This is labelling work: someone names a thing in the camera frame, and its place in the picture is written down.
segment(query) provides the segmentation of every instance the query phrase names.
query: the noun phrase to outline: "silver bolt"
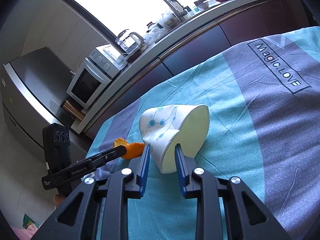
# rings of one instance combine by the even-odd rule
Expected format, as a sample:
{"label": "silver bolt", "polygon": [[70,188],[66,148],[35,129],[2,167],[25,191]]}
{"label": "silver bolt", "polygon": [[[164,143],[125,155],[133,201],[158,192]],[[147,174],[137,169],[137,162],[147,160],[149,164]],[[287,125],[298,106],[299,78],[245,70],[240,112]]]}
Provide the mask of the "silver bolt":
{"label": "silver bolt", "polygon": [[85,183],[85,184],[92,184],[93,182],[94,182],[94,178],[91,178],[91,177],[86,178],[86,179],[84,180],[84,183]]}
{"label": "silver bolt", "polygon": [[129,175],[131,172],[132,172],[132,170],[129,169],[129,168],[124,168],[124,169],[121,170],[121,173],[123,175]]}
{"label": "silver bolt", "polygon": [[202,169],[202,168],[195,168],[194,172],[195,172],[195,174],[201,175],[201,174],[204,173],[204,169]]}
{"label": "silver bolt", "polygon": [[241,182],[241,179],[238,177],[232,177],[231,182],[234,184],[239,184]]}

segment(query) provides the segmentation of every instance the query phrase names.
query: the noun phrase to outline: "pink cloth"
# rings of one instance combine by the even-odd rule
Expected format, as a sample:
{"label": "pink cloth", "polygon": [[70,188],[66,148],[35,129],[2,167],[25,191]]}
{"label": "pink cloth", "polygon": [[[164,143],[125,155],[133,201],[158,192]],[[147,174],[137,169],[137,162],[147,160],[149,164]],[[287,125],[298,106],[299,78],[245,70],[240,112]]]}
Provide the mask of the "pink cloth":
{"label": "pink cloth", "polygon": [[35,225],[28,226],[28,229],[11,228],[20,240],[30,240],[36,231],[38,231]]}

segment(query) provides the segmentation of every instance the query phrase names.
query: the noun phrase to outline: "blue gripper pad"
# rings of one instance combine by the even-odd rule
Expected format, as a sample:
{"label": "blue gripper pad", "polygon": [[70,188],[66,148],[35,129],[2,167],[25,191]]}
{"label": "blue gripper pad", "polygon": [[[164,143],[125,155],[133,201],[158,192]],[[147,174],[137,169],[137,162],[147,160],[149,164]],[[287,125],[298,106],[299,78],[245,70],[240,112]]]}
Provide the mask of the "blue gripper pad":
{"label": "blue gripper pad", "polygon": [[149,162],[150,162],[150,145],[144,148],[143,154],[141,156],[140,162],[142,163],[141,169],[139,169],[140,177],[140,196],[143,197],[144,192],[146,191],[146,184],[149,171]]}
{"label": "blue gripper pad", "polygon": [[174,160],[177,167],[178,181],[182,196],[185,197],[187,193],[186,186],[189,184],[189,173],[185,157],[183,155],[180,144],[174,148]]}

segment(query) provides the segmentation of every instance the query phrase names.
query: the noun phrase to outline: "copper cylinder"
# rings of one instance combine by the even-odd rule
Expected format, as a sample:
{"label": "copper cylinder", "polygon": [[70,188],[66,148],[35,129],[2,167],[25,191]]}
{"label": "copper cylinder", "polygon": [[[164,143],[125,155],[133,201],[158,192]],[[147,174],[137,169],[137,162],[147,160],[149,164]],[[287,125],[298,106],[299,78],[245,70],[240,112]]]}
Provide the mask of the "copper cylinder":
{"label": "copper cylinder", "polygon": [[76,118],[77,120],[79,120],[80,122],[84,119],[85,114],[78,111],[77,109],[75,109],[73,107],[72,104],[70,104],[70,102],[68,100],[65,100],[64,103],[62,104],[62,109],[67,111],[68,113],[70,113],[74,118]]}

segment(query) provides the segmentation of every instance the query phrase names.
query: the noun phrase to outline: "microwave knob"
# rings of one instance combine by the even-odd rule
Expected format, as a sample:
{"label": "microwave knob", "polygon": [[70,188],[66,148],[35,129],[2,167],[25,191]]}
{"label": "microwave knob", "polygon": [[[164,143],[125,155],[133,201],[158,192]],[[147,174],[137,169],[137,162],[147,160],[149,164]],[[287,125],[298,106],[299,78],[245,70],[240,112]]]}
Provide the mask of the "microwave knob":
{"label": "microwave knob", "polygon": [[101,56],[97,56],[97,57],[96,57],[96,60],[97,60],[97,63],[101,63],[103,59],[102,59]]}
{"label": "microwave knob", "polygon": [[109,70],[110,67],[111,67],[111,66],[110,66],[109,63],[105,63],[105,64],[103,65],[103,69],[104,69],[105,71]]}

